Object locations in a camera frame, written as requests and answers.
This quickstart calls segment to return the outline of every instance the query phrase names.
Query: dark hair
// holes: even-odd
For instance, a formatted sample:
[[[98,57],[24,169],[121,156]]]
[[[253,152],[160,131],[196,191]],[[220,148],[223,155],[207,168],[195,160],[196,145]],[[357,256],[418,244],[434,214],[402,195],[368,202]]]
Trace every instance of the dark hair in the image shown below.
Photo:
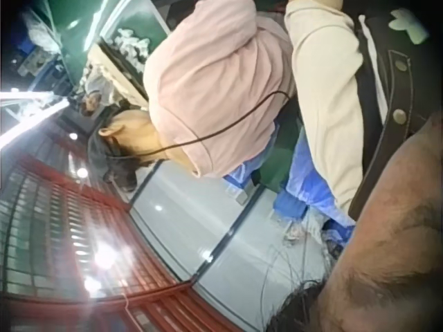
[[[309,310],[316,303],[326,280],[306,281],[291,293],[280,310],[269,320],[266,332],[304,332],[309,325]]]

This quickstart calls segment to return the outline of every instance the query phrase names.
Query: white shirt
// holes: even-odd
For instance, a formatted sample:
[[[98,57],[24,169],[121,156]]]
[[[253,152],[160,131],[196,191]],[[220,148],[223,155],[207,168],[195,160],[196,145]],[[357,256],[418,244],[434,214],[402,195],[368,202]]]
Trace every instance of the white shirt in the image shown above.
[[[313,0],[290,2],[285,23],[313,162],[336,205],[347,212],[363,180],[363,116],[355,78],[363,57],[354,24]]]

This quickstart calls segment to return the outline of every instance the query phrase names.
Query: button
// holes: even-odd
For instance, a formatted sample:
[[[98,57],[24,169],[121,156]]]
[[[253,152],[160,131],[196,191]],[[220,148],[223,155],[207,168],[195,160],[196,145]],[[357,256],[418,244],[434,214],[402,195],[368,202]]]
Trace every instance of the button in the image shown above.
[[[394,121],[398,123],[399,125],[404,125],[406,121],[408,120],[408,116],[406,115],[406,112],[402,109],[396,109],[393,114]]]
[[[399,71],[407,71],[408,70],[408,65],[405,64],[404,62],[400,61],[400,60],[397,60],[395,62],[395,66],[397,67],[397,69]]]

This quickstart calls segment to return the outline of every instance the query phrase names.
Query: ear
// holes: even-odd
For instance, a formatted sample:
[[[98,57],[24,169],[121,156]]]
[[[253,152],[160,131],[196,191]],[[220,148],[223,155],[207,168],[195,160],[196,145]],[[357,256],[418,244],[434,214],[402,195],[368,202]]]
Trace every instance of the ear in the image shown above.
[[[98,134],[102,137],[111,137],[115,136],[117,133],[120,133],[125,128],[123,124],[114,125],[112,128],[100,128],[98,130]]]

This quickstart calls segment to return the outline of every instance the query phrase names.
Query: woman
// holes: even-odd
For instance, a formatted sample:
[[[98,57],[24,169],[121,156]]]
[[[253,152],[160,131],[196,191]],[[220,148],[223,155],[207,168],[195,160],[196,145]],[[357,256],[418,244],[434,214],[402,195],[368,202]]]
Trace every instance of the woman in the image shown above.
[[[198,177],[225,176],[264,150],[275,118],[294,95],[291,52],[282,15],[257,13],[253,0],[201,0],[148,58],[143,81],[149,113],[118,114],[100,126],[92,145],[118,145],[124,154],[139,156],[118,167],[126,172],[166,159]],[[215,133],[264,99],[245,120],[211,139],[140,156]],[[90,152],[90,157],[99,163],[99,155]],[[108,158],[102,172],[111,169],[119,176],[112,171],[115,165],[121,164]]]

